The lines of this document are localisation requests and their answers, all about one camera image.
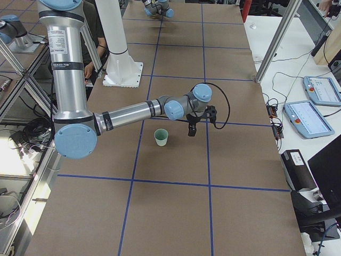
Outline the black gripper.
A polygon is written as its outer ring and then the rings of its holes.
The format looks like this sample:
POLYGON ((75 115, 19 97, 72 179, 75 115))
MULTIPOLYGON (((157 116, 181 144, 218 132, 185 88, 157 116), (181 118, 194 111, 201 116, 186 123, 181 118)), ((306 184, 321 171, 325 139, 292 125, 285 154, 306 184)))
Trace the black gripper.
POLYGON ((201 116, 195 116, 192 113, 186 115, 186 119, 189 123, 188 125, 188 136, 194 137, 197 132, 196 124, 199 123, 202 119, 206 119, 206 114, 202 114, 201 116))

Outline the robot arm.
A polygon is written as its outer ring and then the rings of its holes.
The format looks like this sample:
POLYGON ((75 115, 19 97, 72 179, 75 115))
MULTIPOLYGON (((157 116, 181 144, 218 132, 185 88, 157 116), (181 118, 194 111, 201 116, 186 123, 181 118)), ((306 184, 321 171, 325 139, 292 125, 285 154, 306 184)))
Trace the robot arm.
POLYGON ((168 0, 142 0, 144 4, 144 11, 147 16, 161 15, 167 18, 172 18, 174 16, 174 10, 170 8, 168 0))
MULTIPOLYGON (((128 53, 117 1, 97 4, 110 49, 106 86, 138 87, 143 64, 128 53)), ((117 127, 166 115, 171 120, 202 114, 212 97, 211 88, 197 84, 181 97, 154 100, 101 114, 89 111, 85 92, 81 30, 85 25, 82 1, 39 1, 39 19, 47 28, 58 111, 54 115, 55 148, 64 157, 90 155, 97 137, 117 127)))

